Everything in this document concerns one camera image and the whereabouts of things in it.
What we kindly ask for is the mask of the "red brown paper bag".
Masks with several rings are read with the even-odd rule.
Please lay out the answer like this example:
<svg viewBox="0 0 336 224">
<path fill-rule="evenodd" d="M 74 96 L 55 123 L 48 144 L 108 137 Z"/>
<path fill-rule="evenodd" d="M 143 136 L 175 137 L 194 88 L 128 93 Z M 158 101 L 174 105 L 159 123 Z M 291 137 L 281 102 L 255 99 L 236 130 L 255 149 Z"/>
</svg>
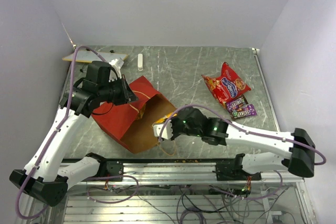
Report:
<svg viewBox="0 0 336 224">
<path fill-rule="evenodd" d="M 91 116 L 118 144 L 137 154 L 157 145 L 158 138 L 153 134 L 152 124 L 175 111 L 176 107 L 145 76 L 137 78 L 129 86 L 139 98 L 137 101 L 124 105 L 104 103 Z M 144 104 L 144 116 L 138 120 L 139 110 Z"/>
</svg>

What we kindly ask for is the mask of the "red snack packet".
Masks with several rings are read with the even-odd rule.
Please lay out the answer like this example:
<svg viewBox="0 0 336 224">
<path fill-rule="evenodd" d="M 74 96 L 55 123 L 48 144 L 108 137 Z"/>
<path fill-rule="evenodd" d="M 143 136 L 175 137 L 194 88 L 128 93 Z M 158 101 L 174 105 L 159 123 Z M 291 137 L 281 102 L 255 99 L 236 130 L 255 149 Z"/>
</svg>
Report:
<svg viewBox="0 0 336 224">
<path fill-rule="evenodd" d="M 224 62 L 221 69 L 220 83 L 228 91 L 230 98 L 236 98 L 251 90 L 249 85 L 238 76 L 238 74 Z"/>
</svg>

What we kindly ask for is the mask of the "purple snack packet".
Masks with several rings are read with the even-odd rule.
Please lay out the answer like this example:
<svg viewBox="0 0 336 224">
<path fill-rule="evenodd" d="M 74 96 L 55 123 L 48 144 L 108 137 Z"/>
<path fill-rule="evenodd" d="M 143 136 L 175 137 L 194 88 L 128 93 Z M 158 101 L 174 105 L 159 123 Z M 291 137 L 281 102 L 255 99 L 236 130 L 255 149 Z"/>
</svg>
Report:
<svg viewBox="0 0 336 224">
<path fill-rule="evenodd" d="M 235 100 L 232 100 L 230 102 L 226 103 L 226 109 L 228 112 L 231 112 L 233 110 L 237 110 L 245 105 L 247 105 L 247 99 L 245 98 L 244 95 L 240 95 L 237 97 Z"/>
</svg>

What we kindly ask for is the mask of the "orange red chips packet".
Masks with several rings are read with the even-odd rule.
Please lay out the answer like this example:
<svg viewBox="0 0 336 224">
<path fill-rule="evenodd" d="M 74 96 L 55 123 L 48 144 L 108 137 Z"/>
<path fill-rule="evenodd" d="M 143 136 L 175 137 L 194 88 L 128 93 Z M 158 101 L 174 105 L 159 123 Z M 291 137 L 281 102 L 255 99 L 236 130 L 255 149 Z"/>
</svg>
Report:
<svg viewBox="0 0 336 224">
<path fill-rule="evenodd" d="M 237 94 L 233 91 L 229 90 L 223 83 L 221 82 L 221 78 L 214 78 L 202 75 L 202 78 L 208 87 L 210 93 L 214 97 L 214 99 L 223 107 L 226 108 L 226 104 L 228 102 L 233 101 Z"/>
</svg>

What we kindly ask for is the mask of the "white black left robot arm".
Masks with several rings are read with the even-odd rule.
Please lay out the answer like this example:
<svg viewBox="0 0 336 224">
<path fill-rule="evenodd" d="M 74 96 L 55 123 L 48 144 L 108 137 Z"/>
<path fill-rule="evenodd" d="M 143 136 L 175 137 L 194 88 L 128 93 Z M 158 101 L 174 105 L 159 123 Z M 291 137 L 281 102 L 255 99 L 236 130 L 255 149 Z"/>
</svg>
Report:
<svg viewBox="0 0 336 224">
<path fill-rule="evenodd" d="M 54 123 L 40 148 L 23 169 L 12 171 L 9 180 L 23 193 L 45 203 L 58 205 L 67 191 L 87 178 L 102 180 L 107 160 L 94 153 L 61 168 L 75 130 L 102 103 L 129 104 L 138 98 L 121 74 L 117 60 L 93 61 L 86 76 L 73 82 L 63 96 Z"/>
</svg>

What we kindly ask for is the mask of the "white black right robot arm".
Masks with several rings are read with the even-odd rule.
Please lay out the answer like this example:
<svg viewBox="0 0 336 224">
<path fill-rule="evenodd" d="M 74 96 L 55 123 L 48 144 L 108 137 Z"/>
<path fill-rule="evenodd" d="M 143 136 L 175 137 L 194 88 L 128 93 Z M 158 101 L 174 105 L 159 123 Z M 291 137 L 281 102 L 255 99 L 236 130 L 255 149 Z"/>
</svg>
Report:
<svg viewBox="0 0 336 224">
<path fill-rule="evenodd" d="M 315 144 L 306 130 L 275 132 L 208 118 L 199 109 L 186 107 L 171 120 L 172 137 L 197 136 L 209 145 L 244 145 L 261 149 L 260 154 L 237 154 L 232 175 L 244 179 L 248 175 L 269 170 L 287 170 L 291 174 L 314 176 Z"/>
</svg>

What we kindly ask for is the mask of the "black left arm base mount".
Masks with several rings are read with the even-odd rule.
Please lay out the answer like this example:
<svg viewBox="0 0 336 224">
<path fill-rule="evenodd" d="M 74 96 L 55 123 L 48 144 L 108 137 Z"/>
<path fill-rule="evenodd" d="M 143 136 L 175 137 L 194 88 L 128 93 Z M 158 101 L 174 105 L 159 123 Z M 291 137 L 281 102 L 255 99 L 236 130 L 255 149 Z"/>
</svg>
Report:
<svg viewBox="0 0 336 224">
<path fill-rule="evenodd" d="M 119 161 L 102 161 L 97 173 L 87 180 L 108 180 L 112 182 L 121 182 L 124 174 L 124 166 Z"/>
</svg>

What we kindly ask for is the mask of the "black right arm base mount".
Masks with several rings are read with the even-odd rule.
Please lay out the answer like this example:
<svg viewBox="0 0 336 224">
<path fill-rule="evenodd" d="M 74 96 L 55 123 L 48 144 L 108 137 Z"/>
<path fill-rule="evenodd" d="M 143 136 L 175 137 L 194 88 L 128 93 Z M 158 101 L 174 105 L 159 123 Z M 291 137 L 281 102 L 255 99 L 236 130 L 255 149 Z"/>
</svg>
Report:
<svg viewBox="0 0 336 224">
<path fill-rule="evenodd" d="M 243 171 L 243 158 L 225 158 L 216 162 L 212 172 L 215 174 L 217 181 L 234 181 L 247 180 L 248 176 L 252 181 L 261 180 L 261 173 L 249 174 Z"/>
</svg>

